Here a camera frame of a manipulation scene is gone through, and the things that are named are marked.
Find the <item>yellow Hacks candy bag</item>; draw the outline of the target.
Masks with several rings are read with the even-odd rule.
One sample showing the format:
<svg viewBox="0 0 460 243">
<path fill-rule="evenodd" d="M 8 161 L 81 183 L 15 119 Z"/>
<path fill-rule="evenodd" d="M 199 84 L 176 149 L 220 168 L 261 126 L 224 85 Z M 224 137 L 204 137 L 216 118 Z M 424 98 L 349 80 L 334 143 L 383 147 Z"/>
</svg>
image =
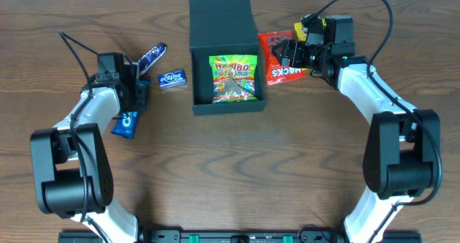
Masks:
<svg viewBox="0 0 460 243">
<path fill-rule="evenodd" d="M 321 44 L 323 42 L 324 21 L 322 19 L 314 19 L 306 25 L 297 22 L 294 24 L 294 29 L 300 41 L 309 44 Z"/>
</svg>

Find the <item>red Hacks candy bag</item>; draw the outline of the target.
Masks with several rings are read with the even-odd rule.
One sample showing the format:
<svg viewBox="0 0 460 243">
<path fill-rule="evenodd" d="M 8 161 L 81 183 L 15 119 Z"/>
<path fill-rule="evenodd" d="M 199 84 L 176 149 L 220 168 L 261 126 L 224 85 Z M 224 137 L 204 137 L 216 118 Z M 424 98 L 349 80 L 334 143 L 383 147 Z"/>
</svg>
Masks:
<svg viewBox="0 0 460 243">
<path fill-rule="evenodd" d="M 291 30 L 258 34 L 259 43 L 264 52 L 266 80 L 269 86 L 306 77 L 305 68 L 282 66 L 277 57 L 272 54 L 272 48 L 275 45 L 292 38 L 293 32 Z"/>
</svg>

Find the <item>purple Dairy Milk bar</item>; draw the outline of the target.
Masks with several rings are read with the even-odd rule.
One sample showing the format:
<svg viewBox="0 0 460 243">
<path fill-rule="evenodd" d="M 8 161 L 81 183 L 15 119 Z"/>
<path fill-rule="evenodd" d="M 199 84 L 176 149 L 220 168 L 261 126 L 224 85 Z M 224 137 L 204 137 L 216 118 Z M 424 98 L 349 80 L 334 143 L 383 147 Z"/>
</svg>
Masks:
<svg viewBox="0 0 460 243">
<path fill-rule="evenodd" d="M 160 42 L 146 52 L 138 61 L 139 76 L 144 75 L 166 53 L 167 45 Z"/>
</svg>

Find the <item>blue Oreo cookie pack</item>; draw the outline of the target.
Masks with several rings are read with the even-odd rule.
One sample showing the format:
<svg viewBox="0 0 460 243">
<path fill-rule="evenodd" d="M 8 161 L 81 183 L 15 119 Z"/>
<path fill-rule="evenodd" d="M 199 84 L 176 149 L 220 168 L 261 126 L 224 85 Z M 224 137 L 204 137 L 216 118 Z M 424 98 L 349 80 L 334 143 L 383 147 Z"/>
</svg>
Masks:
<svg viewBox="0 0 460 243">
<path fill-rule="evenodd" d="M 151 80 L 137 81 L 137 102 L 133 111 L 123 112 L 116 118 L 112 134 L 133 139 L 140 116 L 147 110 L 148 88 Z"/>
</svg>

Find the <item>green Haribo worms bag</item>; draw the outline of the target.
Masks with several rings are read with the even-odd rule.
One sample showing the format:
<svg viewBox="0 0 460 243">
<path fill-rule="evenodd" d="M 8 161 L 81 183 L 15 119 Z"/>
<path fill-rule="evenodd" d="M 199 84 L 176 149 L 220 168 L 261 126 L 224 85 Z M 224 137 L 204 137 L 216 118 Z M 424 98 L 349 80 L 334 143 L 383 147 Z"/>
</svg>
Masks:
<svg viewBox="0 0 460 243">
<path fill-rule="evenodd" d="M 258 101 L 255 88 L 256 55 L 213 55 L 213 104 Z"/>
</svg>

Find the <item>blue Eclipse mint box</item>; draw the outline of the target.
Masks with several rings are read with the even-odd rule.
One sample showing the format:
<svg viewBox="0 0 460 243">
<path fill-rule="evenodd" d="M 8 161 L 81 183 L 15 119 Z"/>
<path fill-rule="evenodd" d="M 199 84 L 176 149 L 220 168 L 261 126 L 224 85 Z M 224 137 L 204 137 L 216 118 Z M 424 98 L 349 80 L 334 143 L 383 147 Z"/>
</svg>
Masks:
<svg viewBox="0 0 460 243">
<path fill-rule="evenodd" d="M 159 74 L 157 79 L 161 89 L 181 86 L 187 83 L 185 71 L 183 69 Z"/>
</svg>

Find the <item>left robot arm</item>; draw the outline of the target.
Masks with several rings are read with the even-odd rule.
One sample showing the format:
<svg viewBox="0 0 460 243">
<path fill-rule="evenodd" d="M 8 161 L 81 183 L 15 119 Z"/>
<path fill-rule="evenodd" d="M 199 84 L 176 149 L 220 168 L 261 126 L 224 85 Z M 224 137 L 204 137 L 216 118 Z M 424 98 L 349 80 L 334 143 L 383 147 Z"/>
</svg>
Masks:
<svg viewBox="0 0 460 243">
<path fill-rule="evenodd" d="M 98 72 L 62 121 L 32 133 L 30 148 L 38 208 L 80 222 L 103 242 L 148 242 L 139 219 L 114 198 L 114 179 L 102 136 L 110 121 L 144 95 L 138 68 L 117 52 L 97 55 Z"/>
</svg>

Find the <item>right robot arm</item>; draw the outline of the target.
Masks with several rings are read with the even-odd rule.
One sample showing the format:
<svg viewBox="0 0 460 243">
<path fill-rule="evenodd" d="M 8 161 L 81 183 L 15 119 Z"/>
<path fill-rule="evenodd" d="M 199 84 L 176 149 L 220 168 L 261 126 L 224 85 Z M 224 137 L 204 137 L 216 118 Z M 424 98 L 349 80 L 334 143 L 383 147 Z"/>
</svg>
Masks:
<svg viewBox="0 0 460 243">
<path fill-rule="evenodd" d="M 316 14 L 301 19 L 303 38 L 290 31 L 264 42 L 272 83 L 305 75 L 347 97 L 369 123 L 362 172 L 366 188 L 330 242 L 383 242 L 400 209 L 431 201 L 441 184 L 440 120 L 400 98 L 372 61 L 356 55 L 350 16 Z"/>
</svg>

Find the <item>black open box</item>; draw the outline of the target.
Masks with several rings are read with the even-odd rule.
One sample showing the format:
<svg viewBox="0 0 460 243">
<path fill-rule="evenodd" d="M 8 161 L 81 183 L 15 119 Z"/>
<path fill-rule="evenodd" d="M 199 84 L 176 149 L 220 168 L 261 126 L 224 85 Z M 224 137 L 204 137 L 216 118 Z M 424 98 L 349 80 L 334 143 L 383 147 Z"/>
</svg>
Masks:
<svg viewBox="0 0 460 243">
<path fill-rule="evenodd" d="M 192 110 L 196 116 L 262 111 L 265 78 L 255 68 L 256 101 L 213 104 L 213 73 L 209 58 L 215 55 L 259 55 L 257 28 L 250 0 L 189 0 L 190 56 L 193 79 Z"/>
</svg>

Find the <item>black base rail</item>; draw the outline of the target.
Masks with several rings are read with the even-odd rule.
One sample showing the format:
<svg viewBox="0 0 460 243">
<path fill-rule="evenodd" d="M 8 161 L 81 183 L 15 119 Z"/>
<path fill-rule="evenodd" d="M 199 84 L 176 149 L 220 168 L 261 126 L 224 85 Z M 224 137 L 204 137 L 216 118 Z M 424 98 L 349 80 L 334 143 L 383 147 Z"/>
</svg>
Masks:
<svg viewBox="0 0 460 243">
<path fill-rule="evenodd" d="M 93 232 L 65 231 L 58 235 L 59 243 L 103 242 L 102 238 Z M 179 232 L 178 230 L 155 230 L 149 236 L 141 236 L 141 241 L 151 243 L 327 243 L 348 242 L 344 236 L 334 231 L 319 229 L 304 230 L 301 233 L 291 232 Z M 385 232 L 384 243 L 421 243 L 419 233 L 414 232 Z"/>
</svg>

